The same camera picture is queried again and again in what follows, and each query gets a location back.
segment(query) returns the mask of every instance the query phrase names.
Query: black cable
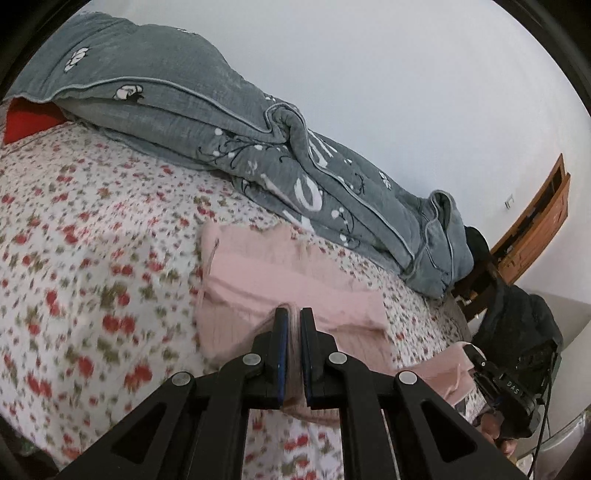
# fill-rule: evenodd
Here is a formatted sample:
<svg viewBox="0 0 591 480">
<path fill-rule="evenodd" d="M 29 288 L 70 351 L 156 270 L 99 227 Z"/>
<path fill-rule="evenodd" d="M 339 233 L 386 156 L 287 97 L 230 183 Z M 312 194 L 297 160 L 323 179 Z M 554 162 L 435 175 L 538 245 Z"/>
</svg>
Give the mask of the black cable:
<svg viewBox="0 0 591 480">
<path fill-rule="evenodd" d="M 546 422 L 548 423 L 548 431 L 550 431 L 550 421 L 548 420 L 548 410 L 550 409 L 550 397 L 552 396 L 552 372 L 554 371 L 554 366 L 556 364 L 556 358 L 558 357 L 557 353 L 554 353 L 554 358 L 552 359 L 552 367 L 548 372 L 548 398 L 546 399 L 545 407 L 544 407 L 544 418 L 542 419 L 542 428 L 540 429 L 540 435 L 538 435 L 538 445 L 535 447 L 534 457 L 531 462 L 530 471 L 527 473 L 527 478 L 531 478 L 531 474 L 534 472 L 535 463 L 538 460 L 538 454 L 540 452 L 540 447 L 542 445 L 542 440 L 544 438 L 544 429 L 546 427 Z"/>
<path fill-rule="evenodd" d="M 548 426 L 548 438 L 552 436 L 552 432 L 550 431 L 550 415 L 546 415 L 546 425 Z"/>
</svg>

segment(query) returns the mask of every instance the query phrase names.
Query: wall switch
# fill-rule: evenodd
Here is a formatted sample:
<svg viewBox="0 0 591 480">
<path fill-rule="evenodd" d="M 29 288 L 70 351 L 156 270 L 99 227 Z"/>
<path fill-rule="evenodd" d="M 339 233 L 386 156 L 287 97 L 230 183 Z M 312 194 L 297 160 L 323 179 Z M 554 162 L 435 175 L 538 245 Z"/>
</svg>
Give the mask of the wall switch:
<svg viewBox="0 0 591 480">
<path fill-rule="evenodd" d="M 505 200 L 505 208 L 507 210 L 509 210 L 511 207 L 513 207 L 513 204 L 515 203 L 515 200 L 513 198 L 513 195 L 511 195 L 509 198 L 507 198 Z"/>
</svg>

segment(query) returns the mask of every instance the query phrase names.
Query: wooden furniture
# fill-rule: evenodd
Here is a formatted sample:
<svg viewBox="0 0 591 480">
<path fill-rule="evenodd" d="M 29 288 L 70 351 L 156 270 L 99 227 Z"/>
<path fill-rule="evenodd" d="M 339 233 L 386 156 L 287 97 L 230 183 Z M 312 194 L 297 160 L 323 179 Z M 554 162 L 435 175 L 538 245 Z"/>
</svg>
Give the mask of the wooden furniture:
<svg viewBox="0 0 591 480">
<path fill-rule="evenodd" d="M 566 220 L 569 187 L 570 173 L 566 173 L 560 154 L 542 188 L 491 250 L 507 284 L 512 285 L 523 275 Z"/>
<path fill-rule="evenodd" d="M 481 261 L 474 265 L 467 277 L 456 283 L 452 291 L 454 297 L 461 297 L 457 304 L 469 322 L 480 312 L 488 308 L 495 299 L 495 279 L 499 277 L 496 265 L 492 261 Z M 488 285 L 480 292 L 474 292 L 474 283 L 482 283 L 485 278 Z"/>
</svg>

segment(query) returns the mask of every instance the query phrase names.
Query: white wall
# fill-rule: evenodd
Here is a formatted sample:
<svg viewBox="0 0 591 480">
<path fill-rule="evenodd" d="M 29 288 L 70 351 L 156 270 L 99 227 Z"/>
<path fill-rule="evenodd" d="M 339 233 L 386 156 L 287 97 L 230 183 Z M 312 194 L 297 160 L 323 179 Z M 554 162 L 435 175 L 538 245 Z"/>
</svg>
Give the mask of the white wall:
<svg viewBox="0 0 591 480">
<path fill-rule="evenodd" d="M 544 298 L 554 315 L 560 332 L 564 339 L 564 347 L 567 347 L 577 335 L 583 331 L 591 320 L 591 304 L 560 297 L 547 292 L 528 290 Z"/>
<path fill-rule="evenodd" d="M 452 193 L 491 246 L 561 151 L 573 188 L 587 168 L 579 98 L 492 0 L 94 0 L 87 9 L 201 34 L 407 190 Z"/>
<path fill-rule="evenodd" d="M 548 420 L 550 431 L 557 433 L 591 405 L 591 368 L 589 368 L 589 345 L 591 324 L 562 353 L 562 363 L 552 386 Z M 540 429 L 528 438 L 519 441 L 517 455 L 535 448 Z"/>
<path fill-rule="evenodd" d="M 590 178 L 586 180 L 583 187 L 591 184 Z M 591 303 L 591 208 L 582 190 L 580 207 L 569 212 L 570 219 L 519 280 L 522 288 Z"/>
</svg>

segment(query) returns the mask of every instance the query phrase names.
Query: red pillow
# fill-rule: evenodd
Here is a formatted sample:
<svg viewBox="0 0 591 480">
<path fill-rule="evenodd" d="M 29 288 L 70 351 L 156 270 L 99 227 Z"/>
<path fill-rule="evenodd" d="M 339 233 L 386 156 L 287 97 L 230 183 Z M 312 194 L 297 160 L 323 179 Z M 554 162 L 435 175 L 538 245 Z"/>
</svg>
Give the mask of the red pillow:
<svg viewBox="0 0 591 480">
<path fill-rule="evenodd" d="M 15 98 L 6 114 L 4 145 L 61 125 L 66 121 L 55 103 L 32 103 L 24 98 Z"/>
</svg>

